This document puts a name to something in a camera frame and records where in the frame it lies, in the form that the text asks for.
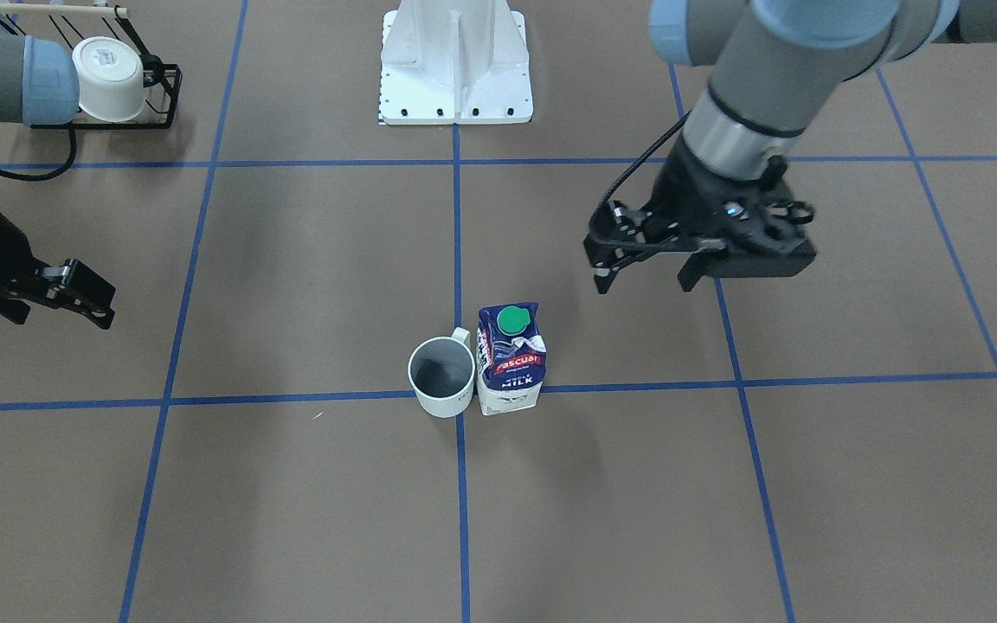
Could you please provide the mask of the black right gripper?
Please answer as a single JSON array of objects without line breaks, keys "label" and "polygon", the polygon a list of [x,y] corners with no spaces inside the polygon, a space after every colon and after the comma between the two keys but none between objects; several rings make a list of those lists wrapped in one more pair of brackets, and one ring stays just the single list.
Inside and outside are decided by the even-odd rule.
[{"label": "black right gripper", "polygon": [[82,260],[67,259],[59,266],[36,259],[0,260],[0,316],[12,324],[27,323],[31,306],[38,305],[110,330],[115,294],[114,284]]}]

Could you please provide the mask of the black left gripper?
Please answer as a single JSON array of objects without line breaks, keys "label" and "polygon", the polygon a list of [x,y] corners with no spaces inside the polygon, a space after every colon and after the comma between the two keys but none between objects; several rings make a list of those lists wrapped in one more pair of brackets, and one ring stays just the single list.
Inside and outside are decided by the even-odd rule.
[{"label": "black left gripper", "polygon": [[682,292],[692,292],[703,279],[721,279],[724,262],[725,202],[794,200],[783,175],[787,159],[775,147],[761,153],[761,170],[745,180],[709,170],[682,138],[678,138],[654,180],[644,205],[630,209],[614,193],[667,141],[660,137],[608,186],[595,206],[584,249],[599,295],[612,288],[618,273],[656,254],[682,253],[689,259],[677,275]]}]

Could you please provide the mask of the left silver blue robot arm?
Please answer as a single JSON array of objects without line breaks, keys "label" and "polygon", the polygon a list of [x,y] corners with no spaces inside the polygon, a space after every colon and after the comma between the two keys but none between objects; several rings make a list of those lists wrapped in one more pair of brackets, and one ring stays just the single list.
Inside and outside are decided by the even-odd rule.
[{"label": "left silver blue robot arm", "polygon": [[673,66],[711,67],[703,93],[653,142],[672,143],[639,209],[610,186],[584,249],[598,292],[622,269],[685,254],[684,291],[710,279],[786,279],[814,261],[814,206],[788,154],[841,84],[931,43],[997,42],[997,1],[654,1],[648,33]]}]

